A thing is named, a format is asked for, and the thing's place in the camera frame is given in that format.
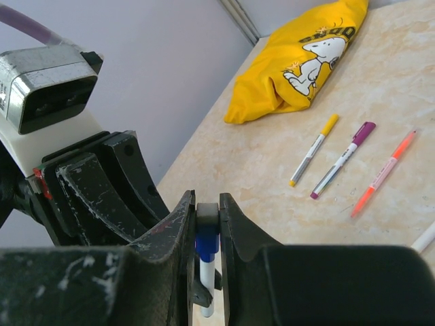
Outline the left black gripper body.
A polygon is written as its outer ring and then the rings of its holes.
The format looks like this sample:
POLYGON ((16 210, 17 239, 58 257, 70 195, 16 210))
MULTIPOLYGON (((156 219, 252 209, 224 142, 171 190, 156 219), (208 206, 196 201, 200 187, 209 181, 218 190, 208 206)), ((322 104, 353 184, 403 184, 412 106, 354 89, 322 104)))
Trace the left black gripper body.
POLYGON ((169 214, 133 131, 100 132, 44 157, 32 177, 17 177, 13 207, 56 246, 127 245, 169 214))

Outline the white pen yellow tip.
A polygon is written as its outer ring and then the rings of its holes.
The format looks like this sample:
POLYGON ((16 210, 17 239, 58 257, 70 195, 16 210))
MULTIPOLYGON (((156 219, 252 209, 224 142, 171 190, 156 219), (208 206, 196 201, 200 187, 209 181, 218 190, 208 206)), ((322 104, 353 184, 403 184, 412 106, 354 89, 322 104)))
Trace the white pen yellow tip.
POLYGON ((307 154, 303 158, 302 162, 298 165, 298 168, 293 173, 289 185, 290 187, 294 187, 298 181, 300 180, 301 176, 307 169, 307 166, 310 164, 311 160, 313 159, 314 155, 316 154, 317 150, 320 148, 321 144, 324 142, 324 139, 326 136, 324 134, 319 134, 316 140, 313 142, 312 146, 309 148, 307 154))

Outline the purple pen cap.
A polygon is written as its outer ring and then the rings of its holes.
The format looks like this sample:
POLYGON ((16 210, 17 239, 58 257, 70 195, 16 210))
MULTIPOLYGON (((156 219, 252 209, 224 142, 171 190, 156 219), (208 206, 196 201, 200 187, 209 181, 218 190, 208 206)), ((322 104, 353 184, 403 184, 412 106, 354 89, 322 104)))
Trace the purple pen cap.
POLYGON ((352 143, 359 147, 376 128, 376 126, 377 125, 374 122, 364 122, 360 129, 353 136, 352 143))

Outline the orange white pen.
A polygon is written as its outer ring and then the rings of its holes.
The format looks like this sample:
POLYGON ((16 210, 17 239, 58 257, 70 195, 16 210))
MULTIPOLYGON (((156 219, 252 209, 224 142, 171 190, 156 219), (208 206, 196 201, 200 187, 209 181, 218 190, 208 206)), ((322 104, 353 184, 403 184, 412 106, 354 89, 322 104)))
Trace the orange white pen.
POLYGON ((371 184, 368 186, 366 191, 362 194, 360 199, 355 204, 351 212, 351 218, 356 218, 363 211, 364 207, 370 202, 373 194, 386 180, 390 172, 394 169, 395 165, 397 165, 401 156, 405 153, 405 151, 413 142, 413 139, 416 137, 417 133, 418 129, 412 129, 399 143, 393 154, 389 157, 388 161, 386 161, 382 169, 377 173, 376 177, 372 180, 371 184))

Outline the yellow pen cap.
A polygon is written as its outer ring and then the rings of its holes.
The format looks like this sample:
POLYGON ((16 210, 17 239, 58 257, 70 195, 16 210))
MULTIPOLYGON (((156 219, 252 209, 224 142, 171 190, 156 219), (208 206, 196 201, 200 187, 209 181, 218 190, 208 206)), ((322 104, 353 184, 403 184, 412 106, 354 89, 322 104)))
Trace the yellow pen cap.
POLYGON ((338 122, 338 119, 338 114, 332 114, 328 119, 326 125, 322 128, 320 134, 322 134, 324 137, 328 136, 334 125, 338 122))

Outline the blue pen cap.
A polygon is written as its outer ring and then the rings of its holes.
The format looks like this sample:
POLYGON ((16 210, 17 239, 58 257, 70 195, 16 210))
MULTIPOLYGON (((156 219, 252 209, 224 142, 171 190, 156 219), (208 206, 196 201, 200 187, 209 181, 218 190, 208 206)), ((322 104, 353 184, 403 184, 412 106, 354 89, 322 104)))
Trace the blue pen cap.
POLYGON ((196 252, 202 261, 211 263, 220 245, 218 203, 198 203, 196 208, 196 252))

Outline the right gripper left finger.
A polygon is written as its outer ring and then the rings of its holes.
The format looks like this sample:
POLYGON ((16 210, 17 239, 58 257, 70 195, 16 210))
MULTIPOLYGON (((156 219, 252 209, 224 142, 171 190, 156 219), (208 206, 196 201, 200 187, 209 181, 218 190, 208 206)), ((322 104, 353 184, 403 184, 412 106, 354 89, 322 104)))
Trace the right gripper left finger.
POLYGON ((191 325, 195 193, 126 246, 1 251, 2 325, 191 325))

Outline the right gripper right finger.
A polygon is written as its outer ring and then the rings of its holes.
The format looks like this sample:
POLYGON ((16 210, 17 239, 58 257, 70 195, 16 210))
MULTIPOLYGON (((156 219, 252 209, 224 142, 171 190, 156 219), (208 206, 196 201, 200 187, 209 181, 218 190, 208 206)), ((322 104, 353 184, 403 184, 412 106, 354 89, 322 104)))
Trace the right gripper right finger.
POLYGON ((226 325, 433 325, 434 276, 413 249, 281 244, 220 195, 226 325))

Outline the white pen red marks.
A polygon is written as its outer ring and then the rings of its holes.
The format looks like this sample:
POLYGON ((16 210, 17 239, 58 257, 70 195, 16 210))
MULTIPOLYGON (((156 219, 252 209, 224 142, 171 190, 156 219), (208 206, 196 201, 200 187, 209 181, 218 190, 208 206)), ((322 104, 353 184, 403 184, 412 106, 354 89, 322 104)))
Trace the white pen red marks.
POLYGON ((324 175, 321 181, 312 190, 310 197, 312 199, 318 199, 321 193, 327 188, 330 182, 335 178, 336 174, 340 171, 343 165, 353 155, 358 146, 355 143, 351 143, 344 153, 338 158, 330 170, 324 175))

